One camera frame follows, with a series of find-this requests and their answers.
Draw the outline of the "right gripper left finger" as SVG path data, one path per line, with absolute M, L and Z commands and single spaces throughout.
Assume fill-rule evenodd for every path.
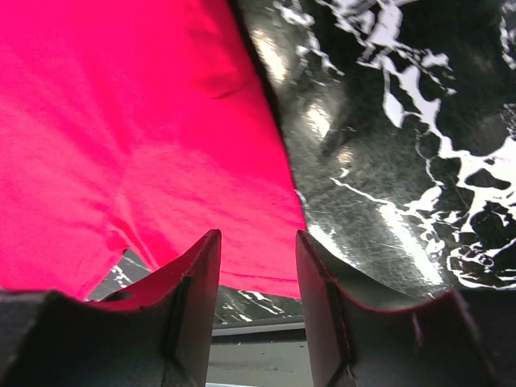
M 88 386 L 203 386 L 218 293 L 222 233 L 98 302 Z

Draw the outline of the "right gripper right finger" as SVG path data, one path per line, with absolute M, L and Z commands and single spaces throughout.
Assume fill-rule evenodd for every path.
M 412 298 L 343 262 L 333 273 L 325 253 L 298 232 L 298 284 L 314 385 L 455 385 L 446 353 L 455 295 Z

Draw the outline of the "red t-shirt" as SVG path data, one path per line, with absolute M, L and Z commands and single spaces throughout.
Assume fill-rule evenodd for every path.
M 227 2 L 2 2 L 4 289 L 86 298 L 219 229 L 221 285 L 297 298 L 304 226 Z

